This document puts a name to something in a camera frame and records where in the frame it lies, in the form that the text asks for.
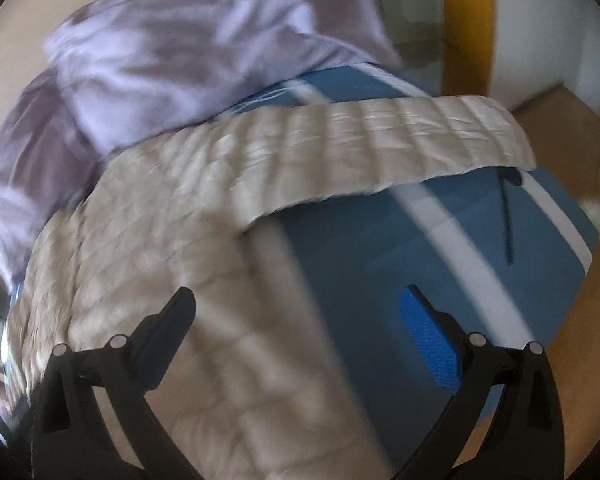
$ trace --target silver screw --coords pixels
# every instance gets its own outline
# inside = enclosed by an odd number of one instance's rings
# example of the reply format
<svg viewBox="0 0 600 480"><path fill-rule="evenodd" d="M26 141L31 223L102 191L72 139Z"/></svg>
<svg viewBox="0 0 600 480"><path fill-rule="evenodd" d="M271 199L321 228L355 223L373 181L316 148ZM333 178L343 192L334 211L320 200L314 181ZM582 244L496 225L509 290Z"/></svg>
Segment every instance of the silver screw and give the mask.
<svg viewBox="0 0 600 480"><path fill-rule="evenodd" d="M109 339L111 348L122 348L126 345L126 335L118 334Z"/></svg>
<svg viewBox="0 0 600 480"><path fill-rule="evenodd" d="M469 343L474 346L481 347L487 344L487 338L483 336L480 332L474 332L469 335Z"/></svg>
<svg viewBox="0 0 600 480"><path fill-rule="evenodd" d="M544 347L538 341L533 341L531 344L529 344L529 350L531 350L532 354L542 355L542 352L544 352Z"/></svg>
<svg viewBox="0 0 600 480"><path fill-rule="evenodd" d="M64 343L60 343L54 347L54 355L56 357L60 357L66 353L66 345Z"/></svg>

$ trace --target blue gripper pad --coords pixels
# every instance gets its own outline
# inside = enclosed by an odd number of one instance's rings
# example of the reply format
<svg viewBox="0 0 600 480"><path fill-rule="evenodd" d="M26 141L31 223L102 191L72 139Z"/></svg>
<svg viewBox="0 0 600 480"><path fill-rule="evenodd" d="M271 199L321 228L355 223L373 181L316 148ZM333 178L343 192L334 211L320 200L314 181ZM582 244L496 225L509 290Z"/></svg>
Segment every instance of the blue gripper pad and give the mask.
<svg viewBox="0 0 600 480"><path fill-rule="evenodd" d="M460 388L460 359L430 310L408 288L400 294L400 317L413 337L438 386Z"/></svg>

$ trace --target quilted fabric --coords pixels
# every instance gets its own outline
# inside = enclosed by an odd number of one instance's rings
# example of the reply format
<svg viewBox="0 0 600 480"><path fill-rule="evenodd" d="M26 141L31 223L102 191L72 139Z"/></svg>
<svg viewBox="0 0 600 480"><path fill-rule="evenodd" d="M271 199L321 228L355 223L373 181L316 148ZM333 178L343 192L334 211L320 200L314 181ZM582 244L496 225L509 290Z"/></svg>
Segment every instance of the quilted fabric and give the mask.
<svg viewBox="0 0 600 480"><path fill-rule="evenodd" d="M475 96L258 108L127 150L36 241L8 320L11 398L54 345L102 346L188 286L198 318L148 401L206 478L388 478L346 382L269 307L240 235L299 202L484 166L534 157L511 115Z"/></svg>

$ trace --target striped fabric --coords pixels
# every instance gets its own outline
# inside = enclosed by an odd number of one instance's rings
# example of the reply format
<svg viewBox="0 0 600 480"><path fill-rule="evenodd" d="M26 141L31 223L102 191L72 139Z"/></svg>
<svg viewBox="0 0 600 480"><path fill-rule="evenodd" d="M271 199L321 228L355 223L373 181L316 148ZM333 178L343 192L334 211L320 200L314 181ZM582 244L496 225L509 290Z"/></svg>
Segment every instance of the striped fabric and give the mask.
<svg viewBox="0 0 600 480"><path fill-rule="evenodd" d="M276 85L227 113L403 95L423 92L360 65ZM522 348L530 340L551 342L589 269L597 231L550 174L522 172L520 187L504 186L512 265L506 260L495 168L299 205L269 220L269 249L288 257L264 272L278 276L273 281L279 297L308 298L321 314L350 385L396 468L450 397L400 319L401 290L415 284L465 331ZM491 407L496 400L493 396Z"/></svg>

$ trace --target folded blanket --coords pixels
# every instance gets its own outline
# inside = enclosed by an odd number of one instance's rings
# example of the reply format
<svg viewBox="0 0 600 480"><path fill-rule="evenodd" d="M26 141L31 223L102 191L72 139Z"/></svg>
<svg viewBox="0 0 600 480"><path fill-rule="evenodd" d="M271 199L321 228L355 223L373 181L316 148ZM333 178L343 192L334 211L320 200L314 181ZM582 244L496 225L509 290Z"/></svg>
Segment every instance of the folded blanket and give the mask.
<svg viewBox="0 0 600 480"><path fill-rule="evenodd" d="M206 478L386 480L342 384L258 293L240 235L296 203L484 166L534 157L504 108L472 96L259 108L127 150L36 241L8 320L10 397L54 345L102 346L188 286L198 318L148 402Z"/></svg>
<svg viewBox="0 0 600 480"><path fill-rule="evenodd" d="M90 191L99 159L304 72L400 66L374 0L100 0L46 48L51 69L0 129L8 290L51 215Z"/></svg>

